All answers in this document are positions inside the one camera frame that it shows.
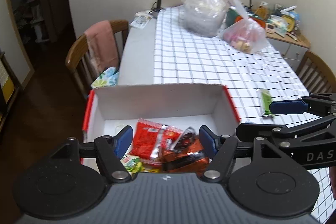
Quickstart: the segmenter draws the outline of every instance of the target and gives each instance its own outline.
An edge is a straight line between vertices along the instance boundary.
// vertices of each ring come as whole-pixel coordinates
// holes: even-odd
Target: white plastic bag
[[[253,19],[249,18],[239,0],[231,0],[236,11],[243,19],[223,31],[221,36],[235,49],[253,54],[267,46],[265,30]]]
[[[181,19],[186,29],[204,37],[215,37],[225,16],[222,0],[182,0]]]

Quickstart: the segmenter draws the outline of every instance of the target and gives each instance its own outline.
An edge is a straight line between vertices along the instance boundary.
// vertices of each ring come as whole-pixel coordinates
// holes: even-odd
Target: clutter of items
[[[133,149],[121,159],[131,174],[138,172],[196,172],[201,175],[209,158],[192,127],[174,126],[139,119]]]
[[[259,6],[243,5],[240,0],[182,0],[181,25],[202,37],[216,37],[233,48],[254,54],[267,46],[267,33],[298,40],[300,16],[296,5],[284,7],[261,1]],[[152,19],[148,12],[136,14],[130,25],[144,28]]]

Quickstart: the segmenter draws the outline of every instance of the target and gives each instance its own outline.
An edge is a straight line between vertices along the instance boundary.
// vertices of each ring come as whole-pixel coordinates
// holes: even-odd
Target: pink plastic bag
[[[235,49],[249,54],[267,47],[265,30],[256,21],[249,18],[239,0],[232,1],[236,5],[236,11],[243,19],[223,31],[223,40]]]

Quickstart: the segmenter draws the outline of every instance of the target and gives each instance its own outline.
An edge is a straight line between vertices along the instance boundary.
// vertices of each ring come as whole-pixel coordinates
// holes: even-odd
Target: green snack wrapper
[[[140,161],[140,158],[138,156],[126,154],[120,161],[126,168],[126,170],[131,174],[142,172],[144,170],[142,162]]]
[[[273,101],[269,91],[267,89],[257,89],[257,92],[261,103],[262,115],[264,117],[274,117],[273,113],[269,110],[269,105]]]

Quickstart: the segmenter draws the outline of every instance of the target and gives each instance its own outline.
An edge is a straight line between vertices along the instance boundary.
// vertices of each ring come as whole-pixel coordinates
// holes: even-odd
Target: white cardboard box
[[[239,124],[228,90],[222,85],[117,85],[97,88],[90,94],[84,140],[115,136],[126,125],[135,134],[139,118],[182,130],[191,126],[197,133],[206,125],[218,136],[234,135]],[[83,164],[98,171],[95,159],[84,159]]]

